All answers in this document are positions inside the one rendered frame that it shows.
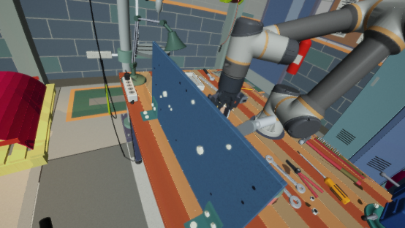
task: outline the pliers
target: pliers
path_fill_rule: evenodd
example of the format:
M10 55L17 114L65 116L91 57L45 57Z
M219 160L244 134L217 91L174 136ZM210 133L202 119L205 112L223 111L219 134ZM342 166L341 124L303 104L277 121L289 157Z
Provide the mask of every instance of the pliers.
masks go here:
M320 191L321 193L323 193L323 190L318 187L314 182L312 182L312 180L310 180L309 178L307 178L299 168L295 167L291 162L289 162L288 160L286 160L286 163L292 168L292 170L294 170L294 172L296 174L298 174L298 176L301 178L301 180L305 183L306 187L309 189L309 191L312 192L312 194L315 196L315 198L318 197L318 195L315 193L315 191L310 187L310 185L306 182L306 180L311 183L316 189L318 189L318 191Z

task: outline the wrench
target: wrench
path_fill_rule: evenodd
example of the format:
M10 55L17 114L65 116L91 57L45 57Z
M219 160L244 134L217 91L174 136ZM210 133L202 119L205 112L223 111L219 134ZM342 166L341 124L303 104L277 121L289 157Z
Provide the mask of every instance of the wrench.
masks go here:
M300 184L300 183L297 183L297 181L295 181L294 179L292 179L291 176L289 176L282 168L280 168L279 165L277 165L277 163L274 162L274 159L273 159L272 156L266 155L266 160L267 160L269 163L273 164L275 167L277 167L277 169L279 169L280 172L281 172L289 181L291 181L292 184L295 185L295 188L297 189L297 191L298 191L299 193L302 194L302 193L305 192L306 189L305 189L304 185L302 185L302 184Z
M298 209L301 207L301 200L300 198L291 195L291 193L289 191L287 191L286 189L284 189L284 193L287 195L289 203L291 204L291 206L295 209Z

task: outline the locker vent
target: locker vent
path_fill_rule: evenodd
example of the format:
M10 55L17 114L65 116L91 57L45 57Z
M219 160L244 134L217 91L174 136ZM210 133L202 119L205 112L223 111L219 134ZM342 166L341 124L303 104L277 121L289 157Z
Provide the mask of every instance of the locker vent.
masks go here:
M372 160L370 160L367 163L367 165L380 172L383 172L385 169L387 169L389 166L391 166L391 163L375 156Z
M340 141L342 141L344 144L348 145L350 144L356 137L353 134L350 134L347 130L342 129L338 135L336 135Z

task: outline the robotic arm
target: robotic arm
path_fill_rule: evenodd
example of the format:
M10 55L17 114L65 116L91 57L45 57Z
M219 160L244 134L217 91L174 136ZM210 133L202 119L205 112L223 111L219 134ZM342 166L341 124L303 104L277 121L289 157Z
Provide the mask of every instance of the robotic arm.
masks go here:
M291 64L298 54L298 41L338 31L363 32L365 39L330 74L306 95L286 85L275 85L256 119L275 115L277 122L258 131L269 138L283 136L284 129L296 138L316 133L326 109L366 76L387 56L405 48L403 27L405 2L365 0L340 10L263 28L260 22L239 18L231 34L219 90L209 96L226 116L238 104L252 58Z

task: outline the yellow screwdriver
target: yellow screwdriver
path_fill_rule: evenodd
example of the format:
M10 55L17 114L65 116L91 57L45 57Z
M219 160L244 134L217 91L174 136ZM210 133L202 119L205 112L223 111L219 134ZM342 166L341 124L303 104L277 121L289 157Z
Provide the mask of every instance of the yellow screwdriver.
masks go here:
M309 162L299 151L298 153L305 159L318 173L323 177L323 181L329 187L329 189L338 197L338 199L345 205L350 202L349 197L344 193L344 191L339 187L339 185L335 184L330 178L327 178L323 175L311 162Z

